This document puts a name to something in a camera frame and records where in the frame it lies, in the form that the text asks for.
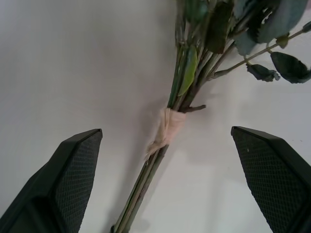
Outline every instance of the leaf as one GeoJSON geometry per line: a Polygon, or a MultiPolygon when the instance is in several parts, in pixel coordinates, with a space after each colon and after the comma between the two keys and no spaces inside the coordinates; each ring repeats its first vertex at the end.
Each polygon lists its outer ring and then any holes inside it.
{"type": "Polygon", "coordinates": [[[311,78],[306,65],[293,56],[273,52],[271,53],[271,59],[276,70],[290,83],[305,83],[311,78]]]}
{"type": "Polygon", "coordinates": [[[303,26],[302,31],[304,33],[308,33],[311,31],[311,21],[303,26]]]}
{"type": "Polygon", "coordinates": [[[181,84],[178,96],[182,96],[183,94],[185,94],[194,81],[197,57],[198,56],[197,56],[196,48],[194,45],[191,45],[189,48],[188,55],[187,55],[187,63],[186,63],[184,79],[181,84]]]}
{"type": "Polygon", "coordinates": [[[282,35],[276,39],[276,42],[279,44],[279,46],[284,49],[288,44],[288,36],[290,33],[287,33],[286,35],[282,35]]]}
{"type": "Polygon", "coordinates": [[[253,41],[248,32],[243,32],[241,35],[236,36],[234,41],[241,56],[249,55],[256,45],[256,42],[253,41]]]}
{"type": "Polygon", "coordinates": [[[257,0],[236,0],[233,7],[234,17],[241,19],[257,2],[257,0]]]}
{"type": "Polygon", "coordinates": [[[272,82],[273,79],[277,81],[280,79],[280,76],[275,70],[267,69],[266,67],[263,67],[262,65],[246,64],[246,67],[247,67],[247,71],[250,72],[252,75],[254,75],[257,80],[272,82]]]}
{"type": "Polygon", "coordinates": [[[250,35],[250,37],[258,43],[258,34],[259,34],[259,28],[262,26],[262,22],[264,21],[266,17],[266,12],[272,11],[272,8],[262,8],[260,11],[258,11],[256,14],[254,14],[249,22],[247,23],[247,33],[250,35]]]}
{"type": "Polygon", "coordinates": [[[278,7],[259,29],[257,41],[269,43],[288,33],[301,19],[308,0],[281,0],[278,7]]]}
{"type": "Polygon", "coordinates": [[[216,4],[205,40],[207,49],[213,53],[224,52],[232,9],[230,3],[221,1],[216,4]]]}
{"type": "Polygon", "coordinates": [[[232,33],[232,31],[235,29],[235,27],[237,26],[237,23],[239,21],[234,18],[234,17],[231,17],[230,21],[229,21],[229,26],[228,26],[228,34],[232,33]]]}
{"type": "Polygon", "coordinates": [[[186,19],[189,23],[192,21],[192,17],[195,23],[202,21],[207,13],[206,0],[186,0],[186,19]]]}

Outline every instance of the bundle of stems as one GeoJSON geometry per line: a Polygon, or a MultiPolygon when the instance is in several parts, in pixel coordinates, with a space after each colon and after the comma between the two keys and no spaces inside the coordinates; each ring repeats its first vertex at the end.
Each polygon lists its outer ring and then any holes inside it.
{"type": "MultiPolygon", "coordinates": [[[[199,92],[200,88],[208,81],[219,78],[228,74],[234,69],[240,67],[245,63],[261,54],[271,52],[271,49],[280,46],[281,41],[277,41],[273,45],[267,46],[265,49],[249,56],[244,57],[244,60],[237,63],[233,67],[218,71],[219,66],[225,61],[227,56],[234,50],[235,43],[234,37],[248,30],[248,22],[254,14],[258,12],[256,7],[245,14],[240,20],[236,20],[231,16],[229,19],[229,25],[233,25],[231,28],[227,28],[225,35],[225,48],[222,53],[215,53],[208,49],[206,46],[206,38],[213,36],[209,34],[211,21],[213,20],[214,9],[217,4],[217,0],[209,0],[208,14],[205,14],[203,19],[198,23],[194,17],[191,20],[187,20],[185,16],[185,4],[186,0],[177,0],[177,14],[175,22],[175,41],[176,41],[176,65],[173,77],[173,84],[171,89],[171,95],[168,101],[168,108],[173,110],[189,113],[197,110],[204,109],[206,106],[201,105],[192,107],[191,103],[199,92]],[[186,77],[187,65],[189,64],[189,56],[191,49],[196,49],[196,63],[194,78],[188,89],[180,95],[180,88],[186,77]]],[[[295,38],[302,34],[304,31],[300,30],[291,36],[288,36],[288,40],[295,38]]],[[[136,183],[132,189],[132,192],[127,200],[127,203],[118,219],[116,224],[112,226],[112,233],[127,233],[129,232],[134,218],[138,212],[138,209],[143,201],[144,195],[155,175],[169,145],[166,145],[158,149],[152,154],[144,163],[141,172],[136,180],[136,183]]]]}

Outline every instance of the white surface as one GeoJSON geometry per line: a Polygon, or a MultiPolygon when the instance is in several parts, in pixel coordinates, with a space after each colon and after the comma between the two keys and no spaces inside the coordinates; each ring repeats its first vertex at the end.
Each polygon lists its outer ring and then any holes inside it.
{"type": "MultiPolygon", "coordinates": [[[[108,232],[169,96],[174,13],[172,0],[0,0],[0,215],[61,141],[102,128],[80,232],[108,232]]],[[[288,53],[311,65],[310,39],[291,42],[288,53]]],[[[257,61],[272,67],[268,55],[257,61]]],[[[132,232],[271,232],[230,129],[283,137],[311,163],[310,99],[311,82],[259,82],[245,67],[208,83],[195,100],[207,109],[189,114],[132,232]]]]}

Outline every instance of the tied string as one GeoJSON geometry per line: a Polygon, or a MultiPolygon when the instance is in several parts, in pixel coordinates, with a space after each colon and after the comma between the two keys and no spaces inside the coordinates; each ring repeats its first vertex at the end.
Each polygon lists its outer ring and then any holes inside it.
{"type": "Polygon", "coordinates": [[[160,117],[160,126],[157,130],[154,142],[147,148],[146,160],[158,149],[170,144],[184,126],[186,120],[185,113],[177,112],[170,108],[162,109],[160,117]]]}

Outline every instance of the textured grip pad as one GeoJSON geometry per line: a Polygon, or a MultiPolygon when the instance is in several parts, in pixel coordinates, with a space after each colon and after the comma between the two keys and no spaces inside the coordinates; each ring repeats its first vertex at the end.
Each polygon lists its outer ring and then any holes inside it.
{"type": "Polygon", "coordinates": [[[232,131],[248,187],[274,233],[286,233],[307,201],[305,185],[267,142],[232,131]]]}
{"type": "Polygon", "coordinates": [[[53,190],[56,205],[67,232],[78,233],[90,197],[102,134],[80,143],[53,190]]]}

